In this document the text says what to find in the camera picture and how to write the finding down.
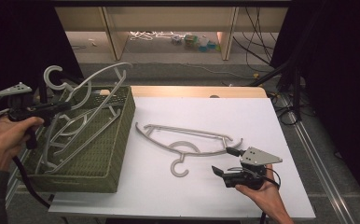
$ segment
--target basket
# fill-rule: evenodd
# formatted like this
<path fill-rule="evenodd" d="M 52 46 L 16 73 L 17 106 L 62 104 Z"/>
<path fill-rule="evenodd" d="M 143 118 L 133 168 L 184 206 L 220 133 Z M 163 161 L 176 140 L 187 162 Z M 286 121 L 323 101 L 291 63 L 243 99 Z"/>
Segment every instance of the basket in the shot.
<path fill-rule="evenodd" d="M 102 89 L 110 88 L 92 88 L 93 91 Z M 74 103 L 76 104 L 81 101 L 86 92 L 87 88 L 82 88 L 74 97 Z M 99 106 L 105 97 L 99 94 L 92 95 L 82 107 L 73 111 L 67 111 L 64 114 L 69 118 L 74 118 Z M 58 170 L 57 173 L 49 175 L 44 174 L 47 169 L 50 169 L 45 165 L 41 165 L 38 171 L 35 171 L 43 153 L 42 146 L 46 142 L 44 133 L 47 129 L 45 128 L 38 137 L 39 147 L 31 151 L 23 162 L 26 173 L 36 191 L 100 193 L 117 191 L 121 166 L 135 110 L 131 87 L 120 87 L 110 99 L 109 104 L 118 104 L 114 106 L 114 109 L 115 111 L 121 110 L 120 116 Z M 102 109 L 63 154 L 54 157 L 53 153 L 49 153 L 49 161 L 58 164 L 67 158 L 86 139 L 96 134 L 107 123 L 110 116 L 113 117 L 113 114 L 108 108 Z M 65 123 L 65 121 L 60 119 L 54 133 L 60 130 Z"/>

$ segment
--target hand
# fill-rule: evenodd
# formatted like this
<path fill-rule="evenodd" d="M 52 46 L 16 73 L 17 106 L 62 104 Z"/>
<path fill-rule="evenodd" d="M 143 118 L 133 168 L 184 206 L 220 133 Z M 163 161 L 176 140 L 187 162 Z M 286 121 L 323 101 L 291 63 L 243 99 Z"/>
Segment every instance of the hand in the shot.
<path fill-rule="evenodd" d="M 26 130 L 36 130 L 44 120 L 37 117 L 20 122 L 12 122 L 7 117 L 0 118 L 0 170 L 8 171 L 12 158 L 17 156 L 30 136 Z"/>
<path fill-rule="evenodd" d="M 267 178 L 273 180 L 273 171 L 270 170 L 272 165 L 268 164 L 267 168 L 269 168 L 267 169 Z M 235 189 L 253 200 L 265 214 L 273 218 L 277 223 L 294 223 L 285 210 L 278 188 L 271 182 L 265 181 L 259 190 L 249 189 L 245 185 L 237 185 Z"/>

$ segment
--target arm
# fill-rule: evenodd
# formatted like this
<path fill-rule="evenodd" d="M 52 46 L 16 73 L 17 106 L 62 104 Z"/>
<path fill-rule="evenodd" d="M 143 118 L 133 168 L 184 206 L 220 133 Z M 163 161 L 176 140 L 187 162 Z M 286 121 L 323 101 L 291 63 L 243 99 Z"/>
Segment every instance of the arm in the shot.
<path fill-rule="evenodd" d="M 29 139 L 29 136 L 25 135 L 26 130 L 43 122 L 44 120 L 39 118 L 29 118 L 21 122 L 0 118 L 0 223 L 7 223 L 6 193 L 11 160 L 20 153 L 21 145 Z"/>
<path fill-rule="evenodd" d="M 267 170 L 267 178 L 273 179 L 273 171 Z M 237 185 L 236 190 L 249 197 L 269 217 L 280 224 L 293 224 L 293 220 L 285 210 L 279 190 L 272 183 L 265 181 L 259 190 L 249 189 L 244 185 Z"/>

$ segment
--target person's left hand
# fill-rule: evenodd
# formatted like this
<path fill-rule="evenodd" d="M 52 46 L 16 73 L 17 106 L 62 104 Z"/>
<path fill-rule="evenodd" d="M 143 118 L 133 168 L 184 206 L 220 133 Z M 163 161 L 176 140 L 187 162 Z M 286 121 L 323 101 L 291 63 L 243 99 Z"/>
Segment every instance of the person's left hand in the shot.
<path fill-rule="evenodd" d="M 25 134 L 26 130 L 36 130 L 43 122 L 37 117 L 20 122 L 12 122 L 8 117 L 0 118 L 0 170 L 8 171 L 12 158 L 20 153 L 22 145 L 30 138 Z"/>

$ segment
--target white tabletop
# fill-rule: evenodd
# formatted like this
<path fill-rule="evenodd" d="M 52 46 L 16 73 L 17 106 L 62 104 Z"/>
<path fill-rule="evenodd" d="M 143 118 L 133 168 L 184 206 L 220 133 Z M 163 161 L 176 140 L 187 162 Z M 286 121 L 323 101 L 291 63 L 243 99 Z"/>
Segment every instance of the white tabletop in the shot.
<path fill-rule="evenodd" d="M 282 158 L 273 165 L 282 179 L 280 189 L 292 218 L 315 218 L 299 178 L 270 99 L 253 98 L 159 98 L 135 97 L 136 110 L 116 193 L 58 192 L 49 209 L 60 216 L 82 215 L 139 218 L 243 219 L 260 217 L 261 210 L 234 188 L 226 188 L 212 165 L 227 170 L 239 167 L 239 158 L 229 154 L 186 157 L 176 170 L 189 170 L 175 177 L 171 163 L 179 155 L 165 150 L 136 132 L 147 124 L 159 124 L 224 133 L 234 142 L 243 138 L 241 149 L 256 147 Z M 172 141 L 166 132 L 154 133 Z M 196 140 L 182 136 L 203 151 L 222 149 L 219 140 Z"/>

